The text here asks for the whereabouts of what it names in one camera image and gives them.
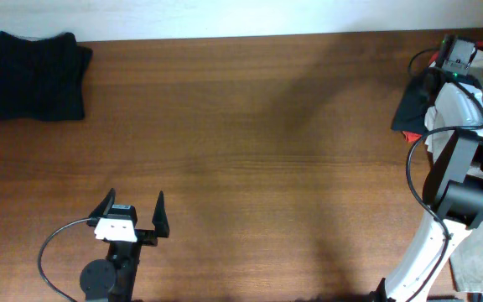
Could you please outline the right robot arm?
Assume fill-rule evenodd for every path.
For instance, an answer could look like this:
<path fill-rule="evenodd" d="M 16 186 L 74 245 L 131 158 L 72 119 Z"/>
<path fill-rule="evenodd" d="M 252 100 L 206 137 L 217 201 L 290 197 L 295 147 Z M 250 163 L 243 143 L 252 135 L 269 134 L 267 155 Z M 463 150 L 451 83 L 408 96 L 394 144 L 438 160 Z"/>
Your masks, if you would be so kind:
<path fill-rule="evenodd" d="M 448 34 L 419 75 L 443 118 L 413 143 L 431 141 L 434 157 L 423 190 L 412 192 L 424 214 L 402 261 L 369 293 L 370 301 L 428 300 L 453 251 L 483 222 L 482 86 L 470 73 L 479 48 Z"/>

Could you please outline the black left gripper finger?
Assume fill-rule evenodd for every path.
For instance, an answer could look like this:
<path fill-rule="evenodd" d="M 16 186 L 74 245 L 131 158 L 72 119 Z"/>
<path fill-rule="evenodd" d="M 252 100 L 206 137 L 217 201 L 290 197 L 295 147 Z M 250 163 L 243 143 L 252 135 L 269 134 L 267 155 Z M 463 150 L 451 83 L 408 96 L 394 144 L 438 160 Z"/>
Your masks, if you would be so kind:
<path fill-rule="evenodd" d="M 168 238 L 170 234 L 169 221 L 165 210 L 164 193 L 158 194 L 158 199 L 154 207 L 152 223 L 156 237 Z"/>
<path fill-rule="evenodd" d="M 89 227 L 96 227 L 101 218 L 105 218 L 109 210 L 115 203 L 116 191 L 111 188 L 104 199 L 96 206 L 96 208 L 88 216 L 89 220 L 86 225 Z"/>

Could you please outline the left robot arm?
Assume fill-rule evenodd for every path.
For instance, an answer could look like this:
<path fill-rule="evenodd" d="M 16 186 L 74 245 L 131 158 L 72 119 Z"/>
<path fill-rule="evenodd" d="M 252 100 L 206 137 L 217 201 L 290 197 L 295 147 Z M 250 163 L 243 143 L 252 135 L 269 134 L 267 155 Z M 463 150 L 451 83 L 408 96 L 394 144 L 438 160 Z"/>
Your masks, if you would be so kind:
<path fill-rule="evenodd" d="M 116 203 L 116 191 L 106 197 L 89 215 L 87 225 L 95 239 L 108 244 L 104 258 L 88 263 L 80 274 L 80 288 L 87 301 L 130 301 L 137 277 L 142 247 L 155 247 L 159 238 L 169 237 L 164 193 L 158 194 L 153 211 L 153 228 L 138 229 L 134 206 Z"/>

